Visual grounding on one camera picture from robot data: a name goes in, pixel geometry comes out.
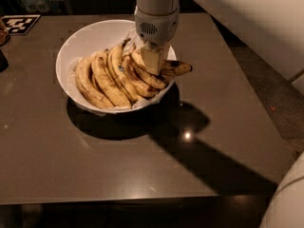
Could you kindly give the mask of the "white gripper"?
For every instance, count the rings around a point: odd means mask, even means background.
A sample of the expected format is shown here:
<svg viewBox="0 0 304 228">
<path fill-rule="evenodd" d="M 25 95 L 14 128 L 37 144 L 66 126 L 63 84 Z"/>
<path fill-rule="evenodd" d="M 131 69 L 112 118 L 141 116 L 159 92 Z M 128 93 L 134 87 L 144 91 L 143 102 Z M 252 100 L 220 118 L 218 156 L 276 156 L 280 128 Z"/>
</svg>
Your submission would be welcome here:
<svg viewBox="0 0 304 228">
<path fill-rule="evenodd" d="M 159 75 L 165 59 L 165 45 L 173 38 L 179 23 L 180 7 L 137 6 L 136 32 L 144 43 L 141 56 L 145 70 Z"/>
</svg>

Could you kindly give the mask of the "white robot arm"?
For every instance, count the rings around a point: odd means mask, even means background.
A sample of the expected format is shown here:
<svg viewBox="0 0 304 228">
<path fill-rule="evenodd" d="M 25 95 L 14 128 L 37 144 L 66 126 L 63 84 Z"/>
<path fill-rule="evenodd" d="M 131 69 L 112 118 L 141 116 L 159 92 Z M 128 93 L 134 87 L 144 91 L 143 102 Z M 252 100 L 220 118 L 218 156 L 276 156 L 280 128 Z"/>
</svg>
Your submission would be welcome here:
<svg viewBox="0 0 304 228">
<path fill-rule="evenodd" d="M 303 90 L 304 0 L 194 0 L 263 58 L 295 88 Z M 150 72 L 160 71 L 160 47 L 177 29 L 179 0 L 136 0 L 137 33 Z"/>
</svg>

